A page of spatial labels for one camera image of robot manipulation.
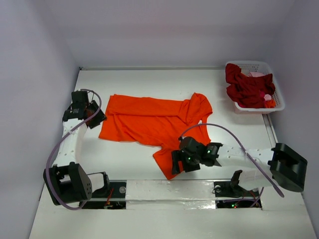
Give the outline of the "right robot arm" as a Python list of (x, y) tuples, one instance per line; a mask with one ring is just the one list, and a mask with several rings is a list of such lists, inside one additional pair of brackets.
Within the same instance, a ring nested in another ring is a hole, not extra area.
[(185, 137), (171, 157), (172, 175), (199, 170), (201, 165), (237, 167), (230, 181), (215, 184), (214, 193), (218, 197), (239, 198), (254, 189), (270, 186), (297, 193), (304, 191), (308, 162), (283, 143), (276, 143), (271, 149), (243, 150), (217, 142), (204, 145)]

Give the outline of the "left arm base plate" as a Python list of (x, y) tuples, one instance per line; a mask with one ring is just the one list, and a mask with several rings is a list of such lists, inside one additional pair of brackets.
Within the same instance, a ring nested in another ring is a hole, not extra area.
[(111, 181), (110, 188), (93, 192), (92, 198), (82, 209), (122, 210), (126, 208), (126, 181)]

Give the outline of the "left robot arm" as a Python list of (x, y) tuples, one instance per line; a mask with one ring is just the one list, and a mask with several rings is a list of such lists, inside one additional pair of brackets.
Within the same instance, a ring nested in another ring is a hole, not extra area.
[[(88, 129), (94, 129), (107, 117), (101, 109), (102, 99), (89, 89), (71, 93), (71, 104), (62, 117), (63, 135), (46, 163), (43, 179), (53, 203), (69, 210), (81, 209), (92, 196), (110, 192), (110, 184), (97, 180), (93, 187), (89, 175), (80, 165), (83, 139)], [(72, 203), (79, 203), (77, 208)]]

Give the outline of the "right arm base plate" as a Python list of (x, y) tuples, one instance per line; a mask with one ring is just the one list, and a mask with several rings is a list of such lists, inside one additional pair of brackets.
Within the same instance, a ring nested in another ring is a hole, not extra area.
[(212, 193), (217, 209), (262, 208), (258, 189), (247, 191), (231, 187), (230, 181), (215, 181)]

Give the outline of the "orange t shirt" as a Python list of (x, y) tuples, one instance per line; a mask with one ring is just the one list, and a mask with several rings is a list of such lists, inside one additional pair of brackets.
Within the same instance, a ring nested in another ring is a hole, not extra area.
[(183, 101), (112, 95), (99, 138), (160, 147), (153, 157), (170, 180), (175, 177), (171, 172), (171, 153), (178, 149), (178, 138), (185, 135), (203, 144), (210, 143), (207, 127), (198, 123), (207, 123), (212, 113), (209, 100), (199, 93)]

